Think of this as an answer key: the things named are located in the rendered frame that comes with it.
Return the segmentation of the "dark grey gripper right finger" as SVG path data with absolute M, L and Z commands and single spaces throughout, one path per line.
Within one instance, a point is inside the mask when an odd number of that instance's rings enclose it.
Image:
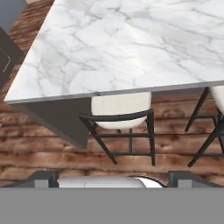
M 168 187 L 173 188 L 208 188 L 221 186 L 193 174 L 190 171 L 169 171 L 168 172 L 169 182 Z

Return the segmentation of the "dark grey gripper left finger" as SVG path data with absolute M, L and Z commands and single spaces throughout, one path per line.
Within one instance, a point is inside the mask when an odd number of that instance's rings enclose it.
M 56 171 L 35 171 L 27 180 L 9 184 L 7 187 L 58 188 L 58 179 Z

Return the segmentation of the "marble top dining counter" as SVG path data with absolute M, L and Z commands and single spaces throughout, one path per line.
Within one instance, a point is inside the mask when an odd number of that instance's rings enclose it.
M 54 0 L 4 100 L 78 148 L 94 96 L 224 84 L 224 0 Z

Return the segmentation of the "white cushioned black frame stool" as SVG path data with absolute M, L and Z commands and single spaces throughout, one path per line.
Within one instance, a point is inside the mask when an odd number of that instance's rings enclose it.
M 200 115 L 200 108 L 205 102 L 208 94 L 211 94 L 217 108 L 216 115 Z M 222 154 L 224 155 L 224 143 L 222 138 L 224 137 L 224 86 L 218 87 L 206 87 L 200 96 L 198 103 L 192 112 L 190 119 L 185 127 L 185 132 L 187 132 L 196 119 L 212 119 L 214 129 L 213 132 L 208 136 L 207 140 L 202 144 L 199 150 L 196 152 L 192 160 L 189 162 L 188 166 L 192 167 L 196 161 L 203 155 L 207 147 L 214 141 L 215 138 L 219 139 Z
M 149 156 L 151 164 L 156 164 L 151 92 L 95 96 L 91 113 L 79 113 L 78 117 L 114 165 L 115 156 Z M 132 139 L 137 137 L 149 139 L 149 152 L 132 151 Z M 103 138 L 128 138 L 129 150 L 111 152 Z

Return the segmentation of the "dark grey cabinet run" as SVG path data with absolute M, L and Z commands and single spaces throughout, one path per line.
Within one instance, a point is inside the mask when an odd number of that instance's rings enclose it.
M 0 0 L 0 91 L 9 78 L 12 68 L 23 56 L 22 50 L 8 32 L 21 15 L 25 0 Z

